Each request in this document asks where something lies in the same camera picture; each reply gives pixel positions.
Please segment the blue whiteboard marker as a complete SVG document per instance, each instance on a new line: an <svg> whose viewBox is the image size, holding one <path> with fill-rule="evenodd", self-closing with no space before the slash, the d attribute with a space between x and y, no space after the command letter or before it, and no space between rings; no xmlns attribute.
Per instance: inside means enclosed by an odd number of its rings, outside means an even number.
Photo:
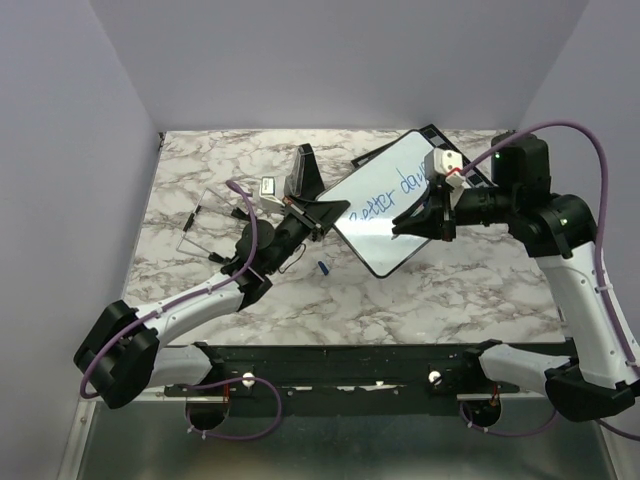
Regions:
<svg viewBox="0 0 640 480"><path fill-rule="evenodd" d="M422 211L425 210L425 208L428 206L428 203L429 203L428 200L422 200L422 201L418 201L418 202L414 203L412 205L410 216L414 217L414 216L419 215Z"/></svg>

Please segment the blue marker cap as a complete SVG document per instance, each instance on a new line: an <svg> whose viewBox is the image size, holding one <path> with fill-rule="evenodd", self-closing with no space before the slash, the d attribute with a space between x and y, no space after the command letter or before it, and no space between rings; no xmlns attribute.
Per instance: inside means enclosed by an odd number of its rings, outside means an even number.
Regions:
<svg viewBox="0 0 640 480"><path fill-rule="evenodd" d="M329 274L329 268L328 268L328 266L326 265L326 263L325 263L325 262L323 262L323 261L318 261L318 262L317 262L317 265L318 265L318 267L320 268L320 270L322 271L322 273L323 273L325 276L327 276L327 275Z"/></svg>

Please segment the whiteboard with black frame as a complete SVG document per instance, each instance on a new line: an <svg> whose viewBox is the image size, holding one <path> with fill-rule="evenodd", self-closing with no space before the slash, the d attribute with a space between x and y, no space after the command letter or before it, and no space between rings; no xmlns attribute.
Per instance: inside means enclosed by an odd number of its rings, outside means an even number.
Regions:
<svg viewBox="0 0 640 480"><path fill-rule="evenodd" d="M334 229L367 269L386 278L415 255L426 240L394 237L393 219L427 187L424 157L433 150L427 137L411 130L319 196L350 203Z"/></svg>

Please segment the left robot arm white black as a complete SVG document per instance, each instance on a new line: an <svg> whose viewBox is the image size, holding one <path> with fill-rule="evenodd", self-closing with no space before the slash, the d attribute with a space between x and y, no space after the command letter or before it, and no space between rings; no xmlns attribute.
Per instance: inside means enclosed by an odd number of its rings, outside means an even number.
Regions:
<svg viewBox="0 0 640 480"><path fill-rule="evenodd" d="M172 341L258 302L272 286L270 275L306 240L321 240L349 207L346 200L319 200L324 183L308 144L295 151L278 202L283 214L278 225L257 218L237 183L226 185L242 197L249 217L234 255L221 260L218 273L183 293L138 307L123 300L107 305L73 357L82 373L82 398L99 397L117 409L157 386L190 385L201 395L214 393L222 372L204 347L174 347Z"/></svg>

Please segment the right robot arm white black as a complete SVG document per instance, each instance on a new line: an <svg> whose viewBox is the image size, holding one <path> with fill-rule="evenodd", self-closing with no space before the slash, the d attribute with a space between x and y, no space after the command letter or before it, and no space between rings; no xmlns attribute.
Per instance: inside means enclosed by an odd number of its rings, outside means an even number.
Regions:
<svg viewBox="0 0 640 480"><path fill-rule="evenodd" d="M605 271L603 217L576 195L552 192L549 148L536 135L498 135L486 155L492 186L468 188L457 153L434 149L424 159L425 192L394 219L392 232L451 242L460 226L506 226L546 277L576 352L553 356L488 340L466 351L462 384L542 394L573 422L620 414L639 395L639 346Z"/></svg>

